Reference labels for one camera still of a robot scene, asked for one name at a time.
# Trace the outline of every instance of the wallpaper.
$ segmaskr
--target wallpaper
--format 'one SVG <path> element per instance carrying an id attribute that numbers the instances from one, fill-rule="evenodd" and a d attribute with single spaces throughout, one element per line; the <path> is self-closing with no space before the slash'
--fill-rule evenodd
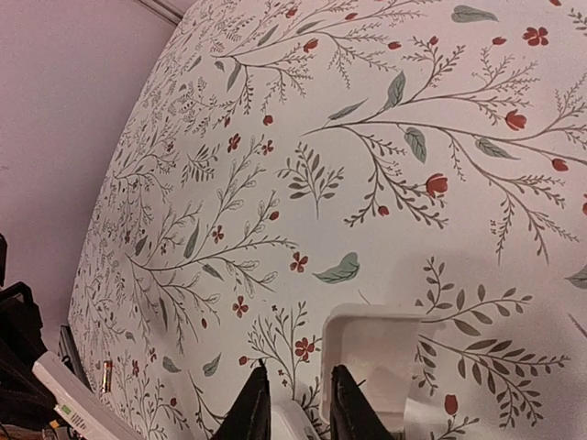
<path id="1" fill-rule="evenodd" d="M 148 440 L 207 439 L 262 359 L 328 438 L 324 320 L 384 303 L 424 316 L 407 438 L 583 438 L 585 14 L 198 2 L 78 269 L 70 322 L 95 390 L 114 361 L 104 402 Z"/>

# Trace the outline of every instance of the black object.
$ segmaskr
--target black object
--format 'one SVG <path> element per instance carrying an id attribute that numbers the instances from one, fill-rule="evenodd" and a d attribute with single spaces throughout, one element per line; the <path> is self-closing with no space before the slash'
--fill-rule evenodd
<path id="1" fill-rule="evenodd" d="M 0 236 L 0 281 L 4 281 L 6 241 Z M 55 398 L 32 372 L 47 351 L 43 323 L 30 288 L 18 282 L 0 291 L 0 421 L 40 431 L 55 419 Z"/>
<path id="2" fill-rule="evenodd" d="M 332 371 L 332 440 L 393 440 L 347 367 Z M 270 440 L 271 398 L 267 369 L 260 362 L 211 440 Z"/>
<path id="3" fill-rule="evenodd" d="M 0 234 L 0 287 L 4 286 L 6 279 L 6 253 L 8 251 L 8 244 L 2 234 Z"/>
<path id="4" fill-rule="evenodd" d="M 212 440 L 270 440 L 271 397 L 267 369 L 259 361 Z"/>
<path id="5" fill-rule="evenodd" d="M 332 370 L 330 433 L 332 440 L 393 440 L 344 365 Z"/>

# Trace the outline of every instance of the wall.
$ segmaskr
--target wall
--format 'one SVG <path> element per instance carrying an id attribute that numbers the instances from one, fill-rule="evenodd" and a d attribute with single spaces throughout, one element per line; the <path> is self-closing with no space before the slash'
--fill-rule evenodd
<path id="1" fill-rule="evenodd" d="M 105 170 L 171 25 L 131 0 L 0 2 L 0 231 L 51 347 Z"/>

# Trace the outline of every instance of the stem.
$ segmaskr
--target stem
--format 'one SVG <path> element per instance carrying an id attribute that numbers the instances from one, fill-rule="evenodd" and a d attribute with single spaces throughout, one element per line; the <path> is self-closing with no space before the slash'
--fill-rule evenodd
<path id="1" fill-rule="evenodd" d="M 461 316 L 461 315 L 466 314 L 472 310 L 478 309 L 479 307 L 483 307 L 486 304 L 497 304 L 497 303 L 516 303 L 516 304 L 529 305 L 529 302 L 525 302 L 525 301 L 521 301 L 521 300 L 509 300 L 509 299 L 490 300 L 490 301 L 486 301 L 486 302 L 480 302 L 479 304 L 475 304 L 467 309 L 463 309 L 463 310 L 456 312 L 450 316 L 446 316 L 444 318 L 438 318 L 438 319 L 425 320 L 425 321 L 422 321 L 422 323 L 424 323 L 424 324 L 443 323 L 445 321 L 450 321 L 450 320 L 456 318 L 457 316 Z"/>

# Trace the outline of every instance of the cable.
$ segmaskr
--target cable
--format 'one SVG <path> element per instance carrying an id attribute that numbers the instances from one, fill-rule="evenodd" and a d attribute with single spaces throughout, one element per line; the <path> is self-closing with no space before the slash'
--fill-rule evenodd
<path id="1" fill-rule="evenodd" d="M 0 422 L 0 428 L 2 428 L 2 431 L 4 431 L 4 434 L 6 435 L 6 438 L 8 440 L 12 440 L 12 437 L 10 436 L 10 434 L 8 433 L 8 431 L 6 430 L 6 428 L 4 428 L 4 425 L 2 424 L 2 422 Z"/>

